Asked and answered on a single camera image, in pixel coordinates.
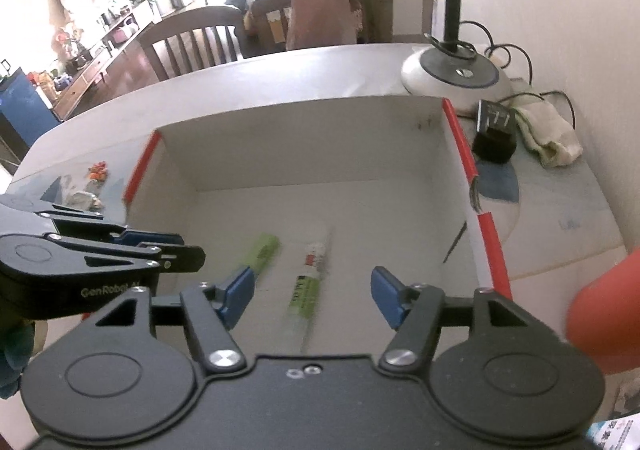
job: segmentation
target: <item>lamp base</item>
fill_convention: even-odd
[[[456,113],[475,115],[480,99],[511,95],[507,75],[481,54],[454,58],[435,47],[415,52],[402,65],[402,83],[415,96],[447,97]]]

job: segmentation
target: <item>screw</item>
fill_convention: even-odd
[[[305,373],[300,369],[287,370],[287,378],[291,378],[292,380],[301,380],[304,377]]]
[[[310,376],[320,374],[321,372],[322,372],[322,367],[317,365],[308,365],[305,367],[305,374],[308,374]]]
[[[227,367],[233,367],[242,360],[242,355],[238,351],[231,349],[223,349],[221,351],[215,351],[209,354],[209,362],[214,367],[220,367],[226,369]]]
[[[409,349],[393,349],[385,354],[385,361],[395,367],[406,367],[418,360],[414,351]]]
[[[463,78],[473,78],[474,72],[469,70],[468,68],[457,68],[456,74],[462,76]]]

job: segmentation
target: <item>chair backrest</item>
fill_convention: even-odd
[[[231,27],[235,28],[234,32],[230,31]],[[186,44],[184,34],[190,38]],[[180,76],[193,72],[194,65],[195,70],[200,70],[235,62],[246,50],[242,13],[231,6],[198,7],[169,16],[140,33],[138,42],[160,81],[170,77],[165,65],[171,67],[174,76]],[[177,45],[179,56],[176,56],[172,42]]]
[[[393,0],[350,0],[351,3],[359,2],[362,6],[362,33],[364,43],[391,42],[393,35]],[[260,45],[265,52],[284,51],[284,42],[289,32],[287,9],[291,6],[291,0],[254,0],[250,11],[254,19],[254,25],[258,31]]]

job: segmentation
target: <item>cabinet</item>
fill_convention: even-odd
[[[122,25],[124,20],[133,16],[136,24],[139,27],[129,40],[123,44],[111,48],[113,44],[113,33]],[[60,93],[57,102],[53,107],[53,112],[56,116],[64,121],[71,116],[72,112],[78,105],[81,97],[92,86],[95,81],[103,80],[104,74],[119,54],[126,51],[127,46],[136,39],[138,34],[142,32],[148,25],[160,20],[158,11],[153,1],[146,0],[133,8],[132,14],[120,17],[109,30],[104,34],[101,41],[98,42],[91,50],[94,54],[94,59],[85,65],[73,79],[73,83],[69,85],[65,90]]]

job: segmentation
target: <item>black cable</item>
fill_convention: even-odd
[[[439,41],[435,36],[431,36],[430,34],[424,35],[425,38],[433,45],[438,51],[444,52],[446,55],[451,56],[452,58],[457,58],[459,60],[474,60],[478,55],[478,50],[475,46],[469,42],[463,42],[462,40],[456,40],[452,44],[448,45],[457,45],[466,49],[466,51],[470,52],[470,56],[463,56],[462,54],[458,54],[457,52],[450,51],[446,48],[446,43]]]
[[[537,97],[541,101],[545,100],[544,97],[542,97],[540,94],[536,94],[535,92],[517,92],[516,94],[511,94],[511,96],[503,97],[502,99],[499,99],[498,101],[494,101],[494,103],[502,103],[502,102],[508,101],[508,100],[513,99],[514,97],[518,97],[518,96],[534,96],[534,97]]]
[[[487,29],[485,26],[483,26],[480,22],[476,22],[475,20],[462,20],[462,22],[460,22],[460,25],[462,24],[470,24],[470,25],[475,25],[476,27],[480,27],[480,29],[482,29],[482,31],[484,31],[484,34],[486,34],[486,37],[489,38],[489,45],[491,45],[493,47],[494,45],[494,37],[491,36],[491,33],[489,32],[489,29]]]
[[[511,51],[507,48],[507,44],[496,45],[494,43],[494,37],[492,36],[491,31],[487,29],[484,25],[482,25],[480,22],[476,22],[475,20],[462,20],[462,22],[460,22],[460,25],[462,24],[475,25],[476,27],[480,28],[484,32],[484,34],[486,34],[486,37],[489,38],[489,47],[484,50],[484,54],[486,55],[486,52],[488,50],[491,50],[491,53],[489,54],[488,58],[491,58],[491,55],[493,52],[497,51],[498,49],[502,49],[507,53],[507,62],[504,65],[501,65],[500,68],[507,68],[509,67],[509,65],[511,65],[511,61],[513,60],[513,57],[511,56]]]
[[[569,99],[569,96],[567,96],[562,90],[548,90],[546,92],[540,92],[540,96],[549,96],[550,94],[553,94],[554,96],[562,96],[566,99],[566,102],[569,104],[569,108],[571,109],[571,126],[573,126],[575,130],[574,104],[571,102],[571,99]]]
[[[533,83],[533,63],[531,62],[531,57],[527,54],[527,51],[525,51],[519,45],[516,45],[516,44],[494,44],[494,45],[490,45],[484,50],[484,55],[487,58],[491,58],[492,54],[497,49],[508,50],[507,47],[512,47],[514,49],[518,49],[518,51],[520,51],[522,54],[524,54],[524,57],[527,59],[527,63],[529,64],[529,84],[532,84]],[[509,55],[509,62],[506,65],[503,65],[502,68],[505,68],[510,63],[511,63],[511,55]]]

